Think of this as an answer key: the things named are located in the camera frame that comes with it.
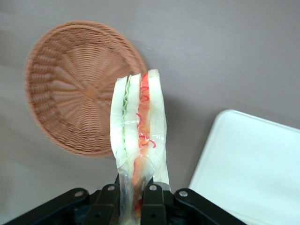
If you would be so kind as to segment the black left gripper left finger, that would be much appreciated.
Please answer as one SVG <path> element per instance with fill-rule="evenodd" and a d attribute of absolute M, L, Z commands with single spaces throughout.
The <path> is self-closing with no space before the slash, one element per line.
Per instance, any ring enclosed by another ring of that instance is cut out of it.
<path fill-rule="evenodd" d="M 120 184 L 105 185 L 90 194 L 71 189 L 6 222 L 7 225 L 117 225 L 120 216 Z"/>

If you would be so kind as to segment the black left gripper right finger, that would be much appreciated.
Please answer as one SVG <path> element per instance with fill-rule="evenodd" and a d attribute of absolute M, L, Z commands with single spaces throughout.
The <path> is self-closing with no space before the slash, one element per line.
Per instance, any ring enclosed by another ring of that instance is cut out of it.
<path fill-rule="evenodd" d="M 142 225 L 243 225 L 244 222 L 189 188 L 171 193 L 162 183 L 143 191 Z"/>

